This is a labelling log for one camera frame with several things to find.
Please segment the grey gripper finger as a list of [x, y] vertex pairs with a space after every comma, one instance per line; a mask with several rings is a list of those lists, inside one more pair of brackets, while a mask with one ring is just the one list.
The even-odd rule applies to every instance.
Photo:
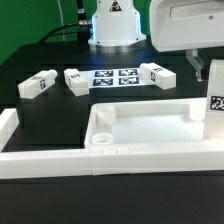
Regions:
[[198, 81], [202, 80], [202, 69], [204, 67], [204, 62], [198, 54], [197, 49], [188, 49], [186, 51], [186, 58], [190, 64], [194, 67], [196, 71], [196, 77]]

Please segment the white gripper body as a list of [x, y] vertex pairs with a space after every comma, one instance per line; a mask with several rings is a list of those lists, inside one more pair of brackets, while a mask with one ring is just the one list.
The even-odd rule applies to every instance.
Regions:
[[224, 46], [224, 0], [152, 0], [149, 15], [160, 52]]

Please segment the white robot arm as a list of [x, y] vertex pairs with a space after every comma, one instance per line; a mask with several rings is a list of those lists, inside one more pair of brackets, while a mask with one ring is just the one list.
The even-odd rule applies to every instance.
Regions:
[[[91, 19], [92, 50], [127, 52], [146, 40], [133, 0], [97, 0]], [[152, 0], [149, 7], [151, 43], [159, 52], [186, 52], [202, 77], [202, 48], [224, 46], [224, 0]]]

